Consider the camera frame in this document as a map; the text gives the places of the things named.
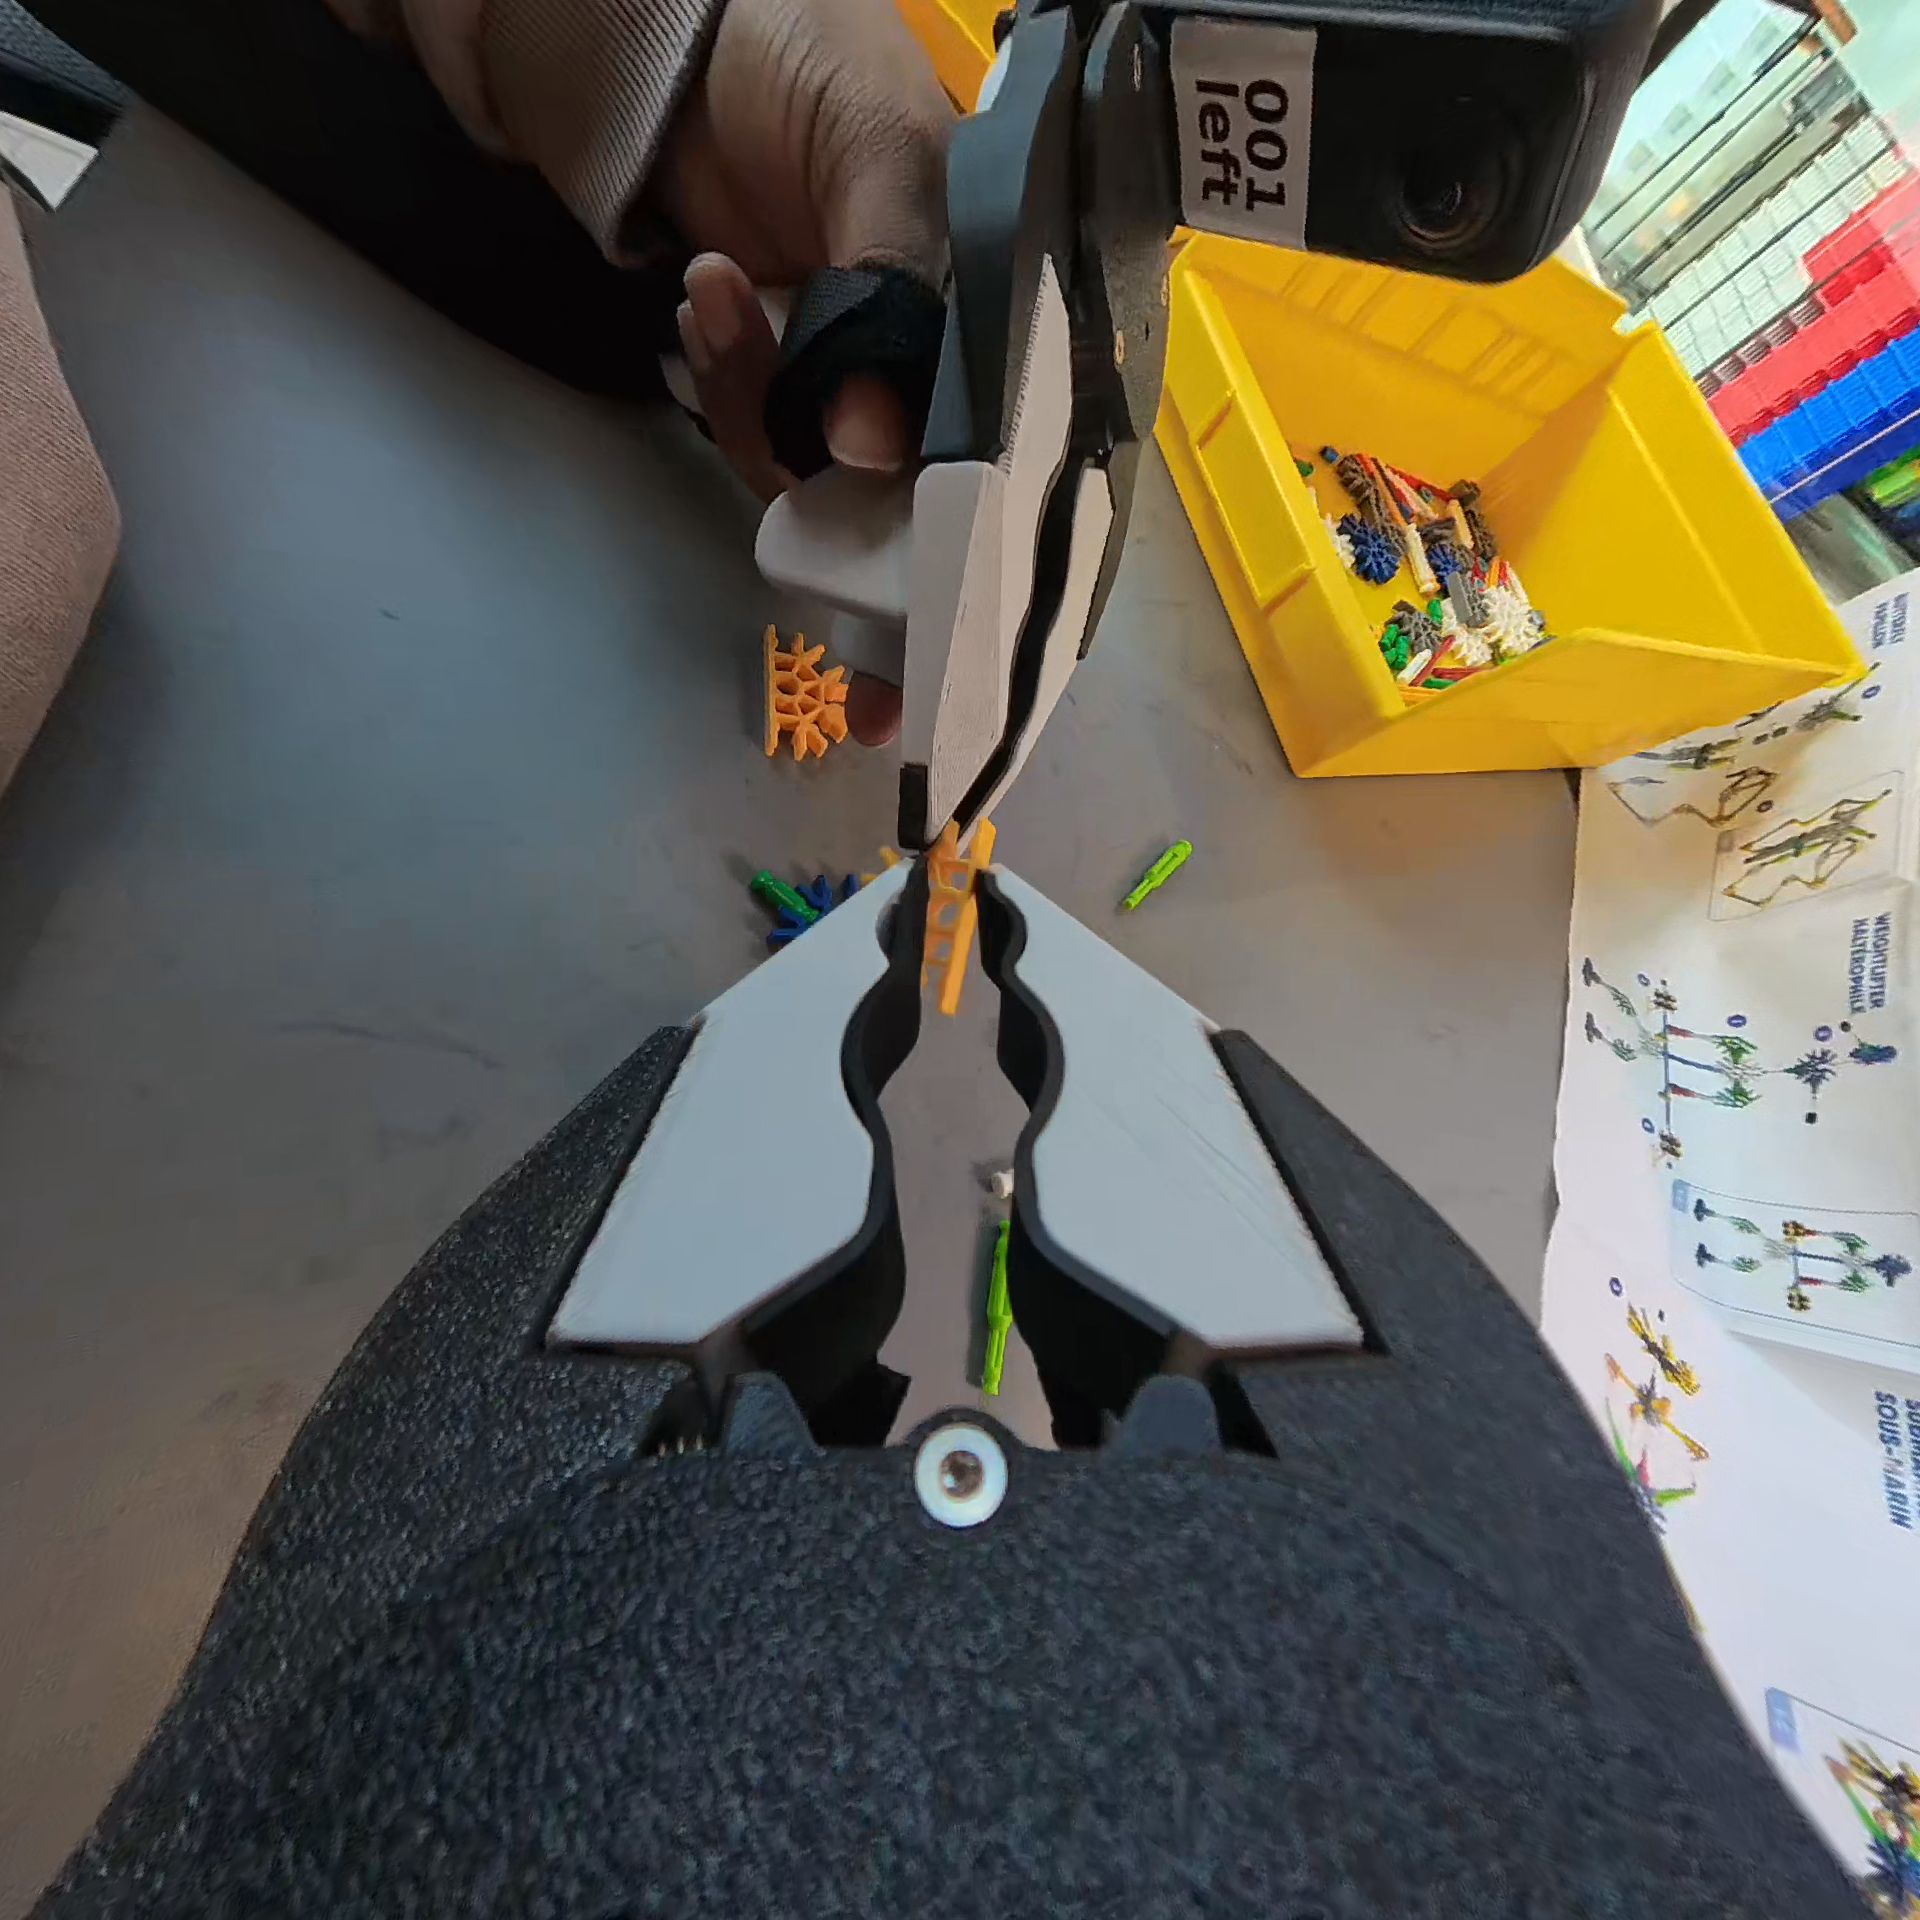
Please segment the orange half-round connector piece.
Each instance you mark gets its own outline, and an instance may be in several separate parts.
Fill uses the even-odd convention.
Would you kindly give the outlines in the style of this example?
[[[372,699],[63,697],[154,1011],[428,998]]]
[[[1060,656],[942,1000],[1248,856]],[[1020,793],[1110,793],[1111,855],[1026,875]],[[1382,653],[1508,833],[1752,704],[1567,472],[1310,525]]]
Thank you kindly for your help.
[[[921,986],[946,1017],[959,1011],[977,942],[977,885],[992,863],[992,819],[968,829],[950,819],[915,862],[929,880]]]
[[[761,747],[769,759],[822,759],[848,737],[848,672],[803,632],[761,632]]]

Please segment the blue snowflake connector piece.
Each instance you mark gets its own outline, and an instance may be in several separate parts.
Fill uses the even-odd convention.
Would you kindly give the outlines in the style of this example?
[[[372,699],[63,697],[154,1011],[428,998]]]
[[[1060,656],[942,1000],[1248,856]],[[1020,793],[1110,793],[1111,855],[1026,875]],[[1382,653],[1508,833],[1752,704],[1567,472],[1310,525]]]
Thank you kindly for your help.
[[[814,880],[791,881],[771,870],[758,870],[751,880],[751,890],[771,914],[771,925],[763,935],[769,950],[778,952],[791,945],[834,911],[838,904],[851,899],[857,889],[860,877],[855,873],[841,880],[822,873]]]

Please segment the stack of white crates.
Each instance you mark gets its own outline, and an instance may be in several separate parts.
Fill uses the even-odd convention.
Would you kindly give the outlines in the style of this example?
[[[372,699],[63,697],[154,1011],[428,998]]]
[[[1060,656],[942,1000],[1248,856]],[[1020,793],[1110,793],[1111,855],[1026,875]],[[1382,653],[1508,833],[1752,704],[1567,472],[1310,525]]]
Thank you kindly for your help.
[[[1882,117],[1808,33],[1624,141],[1582,238],[1627,317],[1657,327],[1710,391],[1830,307],[1833,266],[1810,264],[1814,251],[1904,168]]]

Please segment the person's left hand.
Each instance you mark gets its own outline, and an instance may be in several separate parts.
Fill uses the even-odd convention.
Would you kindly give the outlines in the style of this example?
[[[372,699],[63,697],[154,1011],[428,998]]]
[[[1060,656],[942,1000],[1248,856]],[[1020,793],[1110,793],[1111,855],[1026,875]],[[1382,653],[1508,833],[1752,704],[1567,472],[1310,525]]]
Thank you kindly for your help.
[[[730,2],[662,145],[651,201],[690,247],[680,346],[713,443],[761,502],[794,483],[761,408],[761,291],[826,266],[946,274],[954,105],[889,2]]]

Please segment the pile of construction toy pieces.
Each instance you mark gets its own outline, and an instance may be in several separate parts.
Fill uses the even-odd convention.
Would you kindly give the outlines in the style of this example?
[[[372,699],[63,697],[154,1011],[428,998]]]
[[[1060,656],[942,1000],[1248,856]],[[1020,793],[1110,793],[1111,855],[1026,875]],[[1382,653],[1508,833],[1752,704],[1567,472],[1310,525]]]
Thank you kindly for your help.
[[[1552,642],[1475,479],[1442,487],[1330,443],[1290,455],[1403,705],[1436,702]]]

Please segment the person's beige hoodie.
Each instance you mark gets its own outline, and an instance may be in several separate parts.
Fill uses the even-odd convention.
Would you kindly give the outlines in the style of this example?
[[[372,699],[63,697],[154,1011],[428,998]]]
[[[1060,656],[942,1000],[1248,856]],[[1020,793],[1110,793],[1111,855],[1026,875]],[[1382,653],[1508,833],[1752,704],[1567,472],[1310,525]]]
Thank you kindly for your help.
[[[66,384],[33,274],[20,198],[3,194],[3,786],[80,656],[122,518]]]

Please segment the person's left forearm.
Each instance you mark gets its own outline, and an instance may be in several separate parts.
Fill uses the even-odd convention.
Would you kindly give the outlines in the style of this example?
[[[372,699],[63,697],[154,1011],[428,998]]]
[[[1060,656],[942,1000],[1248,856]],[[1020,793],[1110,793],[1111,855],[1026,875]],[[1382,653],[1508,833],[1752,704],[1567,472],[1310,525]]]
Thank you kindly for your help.
[[[667,253],[646,207],[722,2],[332,2],[409,54],[466,135],[531,166],[619,270]]]

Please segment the yellow storage bin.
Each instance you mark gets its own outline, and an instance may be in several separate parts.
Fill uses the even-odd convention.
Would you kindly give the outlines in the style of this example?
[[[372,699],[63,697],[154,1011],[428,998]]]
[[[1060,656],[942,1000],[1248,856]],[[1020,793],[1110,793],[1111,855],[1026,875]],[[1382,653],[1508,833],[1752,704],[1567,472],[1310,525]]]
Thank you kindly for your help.
[[[996,22],[1012,6],[1012,2],[897,2],[955,109],[977,107],[996,57]]]
[[[1159,448],[1296,776],[1590,768],[1860,661],[1657,327],[1560,257],[1478,285],[1199,232]],[[1322,448],[1471,479],[1548,637],[1407,694]]]

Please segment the stack of blue crates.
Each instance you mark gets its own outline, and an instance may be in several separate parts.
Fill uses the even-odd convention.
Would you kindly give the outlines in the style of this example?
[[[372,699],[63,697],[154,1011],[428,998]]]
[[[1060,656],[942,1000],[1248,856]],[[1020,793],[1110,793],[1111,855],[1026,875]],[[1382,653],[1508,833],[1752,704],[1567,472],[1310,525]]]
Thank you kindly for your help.
[[[1919,443],[1919,327],[1739,446],[1776,518],[1836,496]]]

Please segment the dark cloth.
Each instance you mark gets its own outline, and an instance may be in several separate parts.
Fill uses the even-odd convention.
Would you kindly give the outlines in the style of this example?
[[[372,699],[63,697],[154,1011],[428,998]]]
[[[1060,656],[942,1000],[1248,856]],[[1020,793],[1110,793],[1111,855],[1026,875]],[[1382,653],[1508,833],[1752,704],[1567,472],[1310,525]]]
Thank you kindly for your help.
[[[529,165],[457,128],[417,59],[320,2],[30,2],[27,14],[446,320],[580,392],[662,399],[680,294]]]

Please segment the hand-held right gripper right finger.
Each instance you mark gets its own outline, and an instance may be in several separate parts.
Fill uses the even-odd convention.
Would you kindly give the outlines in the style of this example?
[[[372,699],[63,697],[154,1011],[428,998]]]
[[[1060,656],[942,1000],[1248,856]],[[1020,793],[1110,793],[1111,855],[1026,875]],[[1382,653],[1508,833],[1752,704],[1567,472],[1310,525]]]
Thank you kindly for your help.
[[[1011,1301],[1042,1373],[1360,1349],[1218,1026],[1012,870],[977,899],[996,1059],[1026,1105]]]

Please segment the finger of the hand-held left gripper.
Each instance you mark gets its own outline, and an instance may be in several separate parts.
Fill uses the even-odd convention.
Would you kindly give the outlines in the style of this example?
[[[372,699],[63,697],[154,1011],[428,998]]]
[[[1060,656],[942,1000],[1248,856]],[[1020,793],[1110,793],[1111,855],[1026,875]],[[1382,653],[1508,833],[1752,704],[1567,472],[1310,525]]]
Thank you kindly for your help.
[[[899,735],[899,833],[913,849],[942,835],[1001,744],[1071,430],[1071,313],[1047,255],[1006,450],[991,461],[929,463],[915,487]]]
[[[1100,463],[1082,463],[1072,487],[1057,487],[1042,517],[1033,591],[1015,629],[1006,725],[955,811],[961,833],[971,833],[1004,799],[1064,699],[1098,622],[1114,528],[1111,474]]]

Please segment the stack of red crates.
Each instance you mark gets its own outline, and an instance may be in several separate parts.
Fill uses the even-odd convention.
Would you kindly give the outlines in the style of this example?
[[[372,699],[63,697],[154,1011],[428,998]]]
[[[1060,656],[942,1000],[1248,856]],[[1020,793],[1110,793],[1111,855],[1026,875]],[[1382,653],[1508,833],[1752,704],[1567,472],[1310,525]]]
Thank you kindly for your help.
[[[1794,264],[1808,279],[1800,296],[1736,346],[1731,371],[1702,379],[1719,426],[1738,446],[1916,328],[1916,170],[1884,187]]]

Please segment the printed instruction sheet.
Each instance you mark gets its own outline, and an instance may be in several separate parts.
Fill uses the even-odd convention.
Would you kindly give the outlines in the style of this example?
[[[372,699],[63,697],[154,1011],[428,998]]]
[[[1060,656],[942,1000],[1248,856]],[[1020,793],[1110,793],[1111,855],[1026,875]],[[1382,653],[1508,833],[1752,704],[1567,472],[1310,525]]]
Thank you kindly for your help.
[[[1544,1334],[1875,1914],[1916,1914],[1919,585],[1579,781]]]

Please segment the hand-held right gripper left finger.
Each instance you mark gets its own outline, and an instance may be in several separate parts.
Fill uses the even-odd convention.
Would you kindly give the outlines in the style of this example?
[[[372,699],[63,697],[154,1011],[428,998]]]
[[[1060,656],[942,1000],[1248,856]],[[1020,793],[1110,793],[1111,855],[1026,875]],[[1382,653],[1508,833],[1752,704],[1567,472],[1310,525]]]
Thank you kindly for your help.
[[[698,1373],[860,1373],[906,1290],[880,1091],[921,1030],[921,863],[695,1017],[569,1258],[546,1344]]]

